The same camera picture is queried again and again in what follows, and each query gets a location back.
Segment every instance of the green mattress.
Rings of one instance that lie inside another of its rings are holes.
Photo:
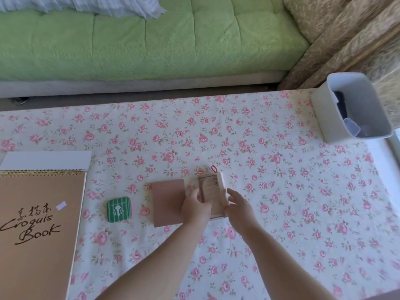
[[[0,80],[142,80],[290,70],[309,43],[282,0],[160,0],[158,19],[0,13]]]

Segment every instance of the white plastic bin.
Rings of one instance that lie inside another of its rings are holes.
[[[341,91],[347,116],[361,128],[353,136],[344,125],[334,91]],[[376,90],[366,75],[356,72],[334,73],[312,95],[314,111],[325,141],[329,144],[387,138],[393,128],[379,102]]]

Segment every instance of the gray floor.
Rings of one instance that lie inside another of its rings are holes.
[[[14,105],[11,99],[0,99],[0,111],[29,110],[63,106],[122,103],[148,100],[203,97],[208,95],[229,95],[275,90],[274,84],[210,87],[189,90],[148,91],[124,94],[64,95],[31,97],[23,105]]]

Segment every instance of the sofa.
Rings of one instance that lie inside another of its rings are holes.
[[[0,98],[280,82],[308,49],[283,0],[159,0],[158,19],[0,13]]]

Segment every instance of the white pillow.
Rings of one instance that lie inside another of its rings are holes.
[[[0,11],[35,9],[42,12],[72,8],[113,17],[141,15],[158,18],[165,13],[158,0],[0,0]]]

